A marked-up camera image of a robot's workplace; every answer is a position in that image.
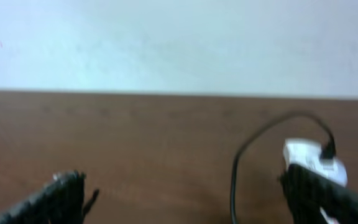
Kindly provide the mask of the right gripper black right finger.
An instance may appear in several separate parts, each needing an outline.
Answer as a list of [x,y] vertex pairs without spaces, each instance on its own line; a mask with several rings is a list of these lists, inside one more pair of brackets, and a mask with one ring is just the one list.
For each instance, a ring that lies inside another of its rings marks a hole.
[[294,223],[327,223],[325,212],[339,223],[358,224],[357,193],[298,164],[289,166],[280,183]]

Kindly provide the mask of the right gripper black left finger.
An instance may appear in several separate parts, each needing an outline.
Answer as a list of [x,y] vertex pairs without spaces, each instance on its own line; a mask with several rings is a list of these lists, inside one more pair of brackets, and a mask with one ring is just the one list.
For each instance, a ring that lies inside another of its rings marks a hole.
[[85,201],[86,174],[57,173],[26,199],[0,213],[0,224],[83,224],[99,195],[94,189]]

